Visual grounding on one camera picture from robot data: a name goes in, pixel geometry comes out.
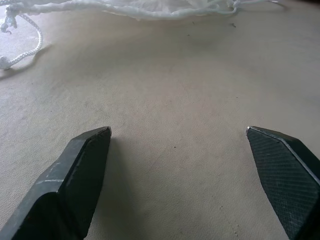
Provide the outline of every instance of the white netting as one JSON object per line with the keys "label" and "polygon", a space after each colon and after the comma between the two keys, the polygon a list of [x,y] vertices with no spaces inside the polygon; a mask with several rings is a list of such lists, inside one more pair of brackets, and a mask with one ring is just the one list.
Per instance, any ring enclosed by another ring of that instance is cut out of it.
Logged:
{"label": "white netting", "polygon": [[0,31],[8,33],[9,27],[17,27],[16,16],[30,23],[37,31],[39,40],[35,49],[20,54],[13,60],[0,57],[0,69],[6,70],[28,56],[40,51],[43,35],[38,25],[28,15],[41,13],[97,9],[111,14],[129,16],[136,19],[181,19],[192,15],[210,13],[233,14],[243,4],[266,0],[0,0],[0,7],[6,6],[6,18]]}

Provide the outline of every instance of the black metal jaw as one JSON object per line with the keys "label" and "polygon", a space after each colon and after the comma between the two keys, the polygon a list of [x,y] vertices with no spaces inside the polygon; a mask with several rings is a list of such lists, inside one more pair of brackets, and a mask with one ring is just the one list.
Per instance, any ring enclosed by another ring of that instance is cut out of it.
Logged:
{"label": "black metal jaw", "polygon": [[73,138],[0,231],[1,240],[83,240],[105,175],[110,127]]}
{"label": "black metal jaw", "polygon": [[250,126],[261,185],[290,240],[320,239],[320,161],[299,140]]}

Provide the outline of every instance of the white cord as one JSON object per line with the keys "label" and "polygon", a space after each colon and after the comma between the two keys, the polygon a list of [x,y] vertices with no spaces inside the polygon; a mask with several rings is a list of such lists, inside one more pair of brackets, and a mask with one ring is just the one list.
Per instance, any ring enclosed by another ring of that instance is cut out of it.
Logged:
{"label": "white cord", "polygon": [[35,49],[26,51],[13,60],[9,60],[6,56],[0,57],[0,70],[7,70],[11,66],[17,64],[22,59],[35,55],[40,51],[43,45],[43,34],[39,26],[32,21],[27,14],[40,14],[49,12],[61,12],[79,9],[99,9],[101,11],[109,13],[117,13],[120,15],[127,15],[129,17],[137,19],[180,19],[188,17],[191,15],[204,15],[209,13],[219,13],[219,14],[233,14],[237,11],[240,4],[251,4],[259,3],[268,0],[251,0],[251,1],[241,1],[241,0],[226,0],[228,7],[233,8],[231,11],[224,11],[220,9],[219,2],[223,0],[213,0],[208,2],[207,8],[201,9],[183,9],[177,10],[172,13],[166,12],[150,12],[138,7],[127,6],[118,7],[108,4],[105,0],[0,0],[0,7],[9,5],[6,8],[6,17],[4,23],[0,27],[0,31],[3,33],[11,33],[8,31],[8,27],[17,28],[16,16],[20,16],[29,24],[31,24],[37,31],[39,39],[38,45]]}

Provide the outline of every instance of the textured grip pattern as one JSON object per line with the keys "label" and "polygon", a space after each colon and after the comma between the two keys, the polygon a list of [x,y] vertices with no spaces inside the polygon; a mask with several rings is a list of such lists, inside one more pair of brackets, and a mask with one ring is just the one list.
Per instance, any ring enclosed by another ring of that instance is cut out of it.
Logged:
{"label": "textured grip pattern", "polygon": [[249,129],[262,187],[289,239],[300,239],[319,205],[320,187],[279,139]]}

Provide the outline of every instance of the beige surface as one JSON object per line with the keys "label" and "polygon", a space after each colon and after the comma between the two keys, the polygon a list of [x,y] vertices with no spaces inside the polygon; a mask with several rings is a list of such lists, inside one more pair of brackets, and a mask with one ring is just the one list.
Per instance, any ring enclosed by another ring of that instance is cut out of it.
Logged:
{"label": "beige surface", "polygon": [[[33,17],[45,48],[0,72],[0,227],[72,137],[111,126],[87,240],[287,240],[245,136],[278,130],[320,157],[320,10],[283,4],[180,21]],[[18,23],[1,55],[37,44]]]}

